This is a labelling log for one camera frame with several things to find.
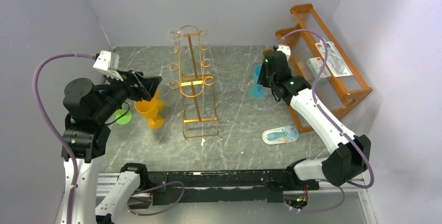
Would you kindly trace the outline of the blue plastic goblet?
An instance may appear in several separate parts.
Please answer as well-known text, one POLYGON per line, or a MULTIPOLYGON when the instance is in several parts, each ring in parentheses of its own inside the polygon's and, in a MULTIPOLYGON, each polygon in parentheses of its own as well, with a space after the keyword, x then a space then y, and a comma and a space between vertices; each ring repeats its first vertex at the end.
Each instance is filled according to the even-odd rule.
POLYGON ((251 88, 251 95, 254 98, 263 98, 264 97, 264 91, 263 86, 258 84, 258 78, 261 72, 262 64, 257 65, 254 68, 254 74, 253 74, 253 81, 254 85, 251 88))

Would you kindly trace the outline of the clear wine glass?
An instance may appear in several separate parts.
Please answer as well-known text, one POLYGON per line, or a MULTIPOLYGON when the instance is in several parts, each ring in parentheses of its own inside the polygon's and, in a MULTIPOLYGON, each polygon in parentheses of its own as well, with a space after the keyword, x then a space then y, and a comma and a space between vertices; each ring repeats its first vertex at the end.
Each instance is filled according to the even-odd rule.
POLYGON ((255 101, 255 106, 258 110, 268 110, 272 109, 277 102, 271 98, 258 98, 255 101))
POLYGON ((173 46, 169 49, 169 52, 171 54, 178 54, 180 50, 180 41, 183 38, 182 29, 179 28, 169 29, 166 33, 166 38, 174 43, 173 46))

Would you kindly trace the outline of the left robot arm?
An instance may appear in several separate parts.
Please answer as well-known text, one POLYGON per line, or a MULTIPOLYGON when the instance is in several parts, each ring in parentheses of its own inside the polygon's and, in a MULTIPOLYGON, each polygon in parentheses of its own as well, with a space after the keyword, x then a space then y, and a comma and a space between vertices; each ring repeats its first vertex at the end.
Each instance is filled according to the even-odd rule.
POLYGON ((98 168, 105 155, 111 133, 109 118, 127 100, 151 101, 162 81, 160 76, 144 77, 143 73, 133 70, 121 71, 119 75, 99 85, 88 78, 77 78, 64 89, 63 106, 68 110, 65 131, 60 137, 68 190, 64 223, 96 220, 95 212, 86 205, 86 197, 92 196, 96 189, 98 172, 85 178, 81 175, 98 168))

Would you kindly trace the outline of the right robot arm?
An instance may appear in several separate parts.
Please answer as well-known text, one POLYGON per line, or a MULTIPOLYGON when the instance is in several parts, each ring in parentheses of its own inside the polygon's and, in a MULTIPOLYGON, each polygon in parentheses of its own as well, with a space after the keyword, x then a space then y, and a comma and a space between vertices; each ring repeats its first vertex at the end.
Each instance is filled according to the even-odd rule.
POLYGON ((288 167, 287 185, 301 189, 308 180, 326 180, 334 186, 351 183, 352 179, 369 172, 370 188, 374 172, 369 162, 371 141, 366 135, 356 135, 341 123, 320 101, 307 80, 293 76, 282 51, 270 51, 263 57, 258 84, 269 88, 276 101, 284 101, 300 114, 326 146, 329 156, 303 159, 288 167))

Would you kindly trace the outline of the clear flute glass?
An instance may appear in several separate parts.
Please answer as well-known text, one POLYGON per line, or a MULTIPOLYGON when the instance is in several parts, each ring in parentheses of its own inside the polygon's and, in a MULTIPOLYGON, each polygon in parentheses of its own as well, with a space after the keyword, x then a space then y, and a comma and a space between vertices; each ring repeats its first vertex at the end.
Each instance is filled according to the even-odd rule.
POLYGON ((255 63, 257 60, 257 56, 255 54, 247 53, 244 55, 243 60, 247 64, 255 63))
POLYGON ((238 88, 241 91, 244 91, 244 92, 245 91, 250 91, 253 86, 254 86, 254 81, 253 80, 241 80, 238 83, 238 88))

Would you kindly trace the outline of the orange plastic goblet rear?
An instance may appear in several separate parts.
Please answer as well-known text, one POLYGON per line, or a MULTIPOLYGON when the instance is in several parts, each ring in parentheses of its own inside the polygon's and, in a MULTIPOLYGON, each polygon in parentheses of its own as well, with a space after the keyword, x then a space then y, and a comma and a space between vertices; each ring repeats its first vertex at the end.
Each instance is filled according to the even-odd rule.
POLYGON ((158 111, 161 112, 164 109, 164 102, 159 98, 160 89, 157 89, 154 98, 156 100, 156 106, 158 108, 158 111))

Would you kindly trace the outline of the orange plastic goblet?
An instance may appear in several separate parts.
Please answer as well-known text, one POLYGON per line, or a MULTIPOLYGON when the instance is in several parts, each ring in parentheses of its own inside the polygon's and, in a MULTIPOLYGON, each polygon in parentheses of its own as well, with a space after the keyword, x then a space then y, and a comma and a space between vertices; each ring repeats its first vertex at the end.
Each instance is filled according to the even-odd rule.
POLYGON ((146 119, 146 124, 150 129, 159 129, 163 125, 164 119, 159 115, 158 102, 155 98, 150 101, 135 102, 135 108, 146 119))
POLYGON ((164 109, 164 102, 159 98, 160 89, 157 89, 154 98, 156 100, 156 106, 158 108, 158 111, 161 112, 164 109))

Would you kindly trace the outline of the orange plastic goblet front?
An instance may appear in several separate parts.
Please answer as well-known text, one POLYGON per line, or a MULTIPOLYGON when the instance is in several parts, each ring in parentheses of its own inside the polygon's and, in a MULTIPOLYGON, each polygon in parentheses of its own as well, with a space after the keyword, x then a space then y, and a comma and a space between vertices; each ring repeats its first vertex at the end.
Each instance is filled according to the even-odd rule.
POLYGON ((155 98, 150 101, 135 102, 135 108, 146 119, 146 124, 150 129, 159 129, 163 125, 164 119, 159 115, 158 102, 155 98))

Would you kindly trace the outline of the green plastic goblet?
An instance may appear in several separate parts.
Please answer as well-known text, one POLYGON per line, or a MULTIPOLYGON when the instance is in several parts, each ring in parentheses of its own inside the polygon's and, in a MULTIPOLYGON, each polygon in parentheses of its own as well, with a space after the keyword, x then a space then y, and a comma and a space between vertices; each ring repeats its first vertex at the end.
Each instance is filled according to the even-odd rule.
POLYGON ((119 109, 115 111, 115 120, 119 125, 126 125, 132 120, 130 109, 119 109))

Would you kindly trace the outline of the orange wooden shelf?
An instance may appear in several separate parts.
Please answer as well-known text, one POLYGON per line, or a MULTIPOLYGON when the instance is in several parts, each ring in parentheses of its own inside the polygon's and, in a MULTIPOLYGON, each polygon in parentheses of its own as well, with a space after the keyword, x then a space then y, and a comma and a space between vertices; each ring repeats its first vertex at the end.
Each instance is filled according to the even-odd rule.
POLYGON ((289 65, 310 84, 319 78, 315 88, 318 99, 342 120, 372 92, 372 88, 312 4, 294 5, 290 12, 297 24, 275 33, 282 45, 290 48, 289 65))

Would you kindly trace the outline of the white blister package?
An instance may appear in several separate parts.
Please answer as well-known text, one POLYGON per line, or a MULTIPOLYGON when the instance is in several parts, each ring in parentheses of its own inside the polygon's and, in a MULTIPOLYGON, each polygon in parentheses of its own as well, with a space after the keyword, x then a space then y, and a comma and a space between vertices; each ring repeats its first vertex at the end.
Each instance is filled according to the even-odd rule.
POLYGON ((325 46, 327 47, 327 67, 334 77, 346 77, 353 75, 334 42, 327 41, 325 45, 321 42, 317 42, 315 43, 315 46, 322 57, 325 55, 325 46))

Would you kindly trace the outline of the toothbrush blister pack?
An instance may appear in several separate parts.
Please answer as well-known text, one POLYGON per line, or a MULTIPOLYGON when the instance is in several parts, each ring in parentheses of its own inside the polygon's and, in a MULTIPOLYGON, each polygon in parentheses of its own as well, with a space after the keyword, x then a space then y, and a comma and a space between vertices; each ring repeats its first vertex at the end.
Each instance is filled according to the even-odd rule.
POLYGON ((262 140, 267 145, 293 143, 299 138, 299 131, 294 126, 284 126, 263 132, 262 140))

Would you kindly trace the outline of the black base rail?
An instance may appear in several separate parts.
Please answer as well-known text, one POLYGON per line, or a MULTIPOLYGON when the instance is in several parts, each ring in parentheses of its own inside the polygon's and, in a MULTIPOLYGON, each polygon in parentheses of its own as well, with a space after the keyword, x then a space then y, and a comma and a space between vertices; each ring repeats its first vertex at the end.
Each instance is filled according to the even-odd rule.
POLYGON ((266 201, 282 203, 286 191, 318 190, 315 180, 301 181, 288 169, 149 172, 137 194, 153 189, 153 205, 266 201))

